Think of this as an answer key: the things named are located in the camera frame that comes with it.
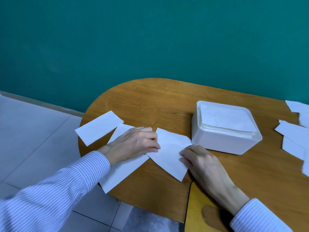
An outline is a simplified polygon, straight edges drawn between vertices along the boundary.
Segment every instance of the hand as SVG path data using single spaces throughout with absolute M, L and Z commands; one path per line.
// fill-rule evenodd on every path
M 148 152 L 158 152 L 158 135 L 151 127 L 131 128 L 113 142 L 98 149 L 111 166 Z
M 237 188 L 216 156 L 202 146 L 191 145 L 180 152 L 179 160 L 191 171 L 194 178 L 221 206 L 233 216 L 249 202 Z

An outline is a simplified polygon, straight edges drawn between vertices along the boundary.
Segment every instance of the baseboard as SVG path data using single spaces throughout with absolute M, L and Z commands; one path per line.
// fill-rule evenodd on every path
M 82 112 L 71 110 L 71 109 L 68 109 L 68 108 L 65 108 L 65 107 L 60 107 L 60 106 L 53 105 L 53 104 L 50 104 L 50 103 L 41 102 L 41 101 L 38 101 L 38 100 L 35 100 L 35 99 L 32 99 L 32 98 L 26 98 L 26 97 L 23 97 L 23 96 L 20 96 L 20 95 L 11 94 L 11 93 L 8 93 L 8 92 L 3 92 L 3 91 L 0 91 L 0 94 L 3 95 L 4 97 L 13 98 L 13 99 L 16 99 L 16 100 L 19 100 L 19 101 L 31 103 L 31 104 L 38 105 L 38 106 L 41 106 L 41 107 L 46 107 L 46 108 L 53 109 L 53 110 L 56 110 L 56 111 L 60 111 L 60 112 L 63 112 L 63 113 L 67 113 L 67 114 L 70 114 L 70 115 L 73 115 L 73 116 L 78 116 L 78 117 L 84 116 L 84 113 L 82 113 Z

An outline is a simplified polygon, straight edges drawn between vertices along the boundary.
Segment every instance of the floor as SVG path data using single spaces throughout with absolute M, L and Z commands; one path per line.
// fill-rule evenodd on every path
M 81 118 L 0 95 L 0 198 L 36 184 L 80 158 Z M 61 231 L 119 232 L 132 206 L 97 185 Z

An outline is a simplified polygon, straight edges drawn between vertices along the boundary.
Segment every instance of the sleeve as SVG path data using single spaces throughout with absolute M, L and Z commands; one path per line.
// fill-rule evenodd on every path
M 230 226 L 235 232 L 292 231 L 258 199 L 252 199 L 242 207 L 231 221 Z
M 13 198 L 0 200 L 0 231 L 58 231 L 109 169 L 106 157 L 93 151 Z

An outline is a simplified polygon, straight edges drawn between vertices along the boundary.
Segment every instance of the white plastic box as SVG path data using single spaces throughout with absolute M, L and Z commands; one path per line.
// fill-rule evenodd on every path
M 207 105 L 207 106 L 216 106 L 216 107 L 224 107 L 234 110 L 242 110 L 246 112 L 253 122 L 255 127 L 257 128 L 256 134 L 252 138 L 242 138 L 236 137 L 226 134 L 219 134 L 214 132 L 204 131 L 199 128 L 199 121 L 198 121 L 198 110 L 200 109 L 200 105 Z M 231 106 L 221 103 L 212 103 L 206 101 L 198 101 L 196 104 L 195 112 L 192 117 L 191 122 L 191 132 L 192 132 L 192 144 L 194 145 L 201 145 L 206 149 L 226 152 L 235 155 L 242 155 L 247 150 L 252 148 L 255 144 L 262 140 L 262 135 L 255 123 L 250 111 L 244 107 L 237 107 Z

